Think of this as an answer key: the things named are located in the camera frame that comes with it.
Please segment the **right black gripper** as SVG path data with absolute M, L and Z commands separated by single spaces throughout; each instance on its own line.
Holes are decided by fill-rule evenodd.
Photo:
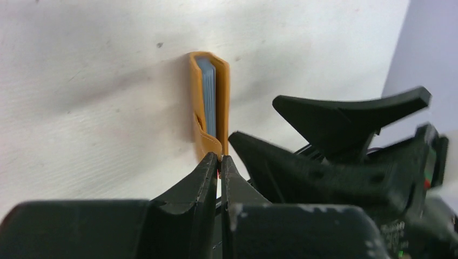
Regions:
M 449 140 L 432 125 L 372 154 L 372 258 L 457 258 L 457 210 L 439 195 Z

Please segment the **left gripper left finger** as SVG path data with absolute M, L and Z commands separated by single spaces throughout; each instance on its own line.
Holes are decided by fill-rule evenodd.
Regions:
M 208 153 L 153 200 L 20 203 L 1 223 L 1 258 L 209 258 L 217 169 Z

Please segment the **yellow leather card holder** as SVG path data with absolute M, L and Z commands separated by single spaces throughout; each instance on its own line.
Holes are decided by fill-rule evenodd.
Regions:
M 194 146 L 197 160 L 228 155 L 230 66 L 210 52 L 189 54 Z

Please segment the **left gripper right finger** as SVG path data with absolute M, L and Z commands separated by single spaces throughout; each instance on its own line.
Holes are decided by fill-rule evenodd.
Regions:
M 389 258 L 357 206 L 271 203 L 221 161 L 223 258 Z

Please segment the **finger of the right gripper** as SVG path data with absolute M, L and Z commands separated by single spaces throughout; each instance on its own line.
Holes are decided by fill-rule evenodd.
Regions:
M 429 106 L 431 93 L 423 86 L 366 101 L 315 100 L 277 96 L 274 109 L 330 161 L 358 161 L 374 135 L 398 120 Z
M 424 125 L 414 137 L 355 163 L 322 163 L 243 132 L 232 133 L 229 141 L 253 185 L 269 201 L 355 205 L 376 222 L 391 222 L 420 217 L 438 138 L 432 125 Z

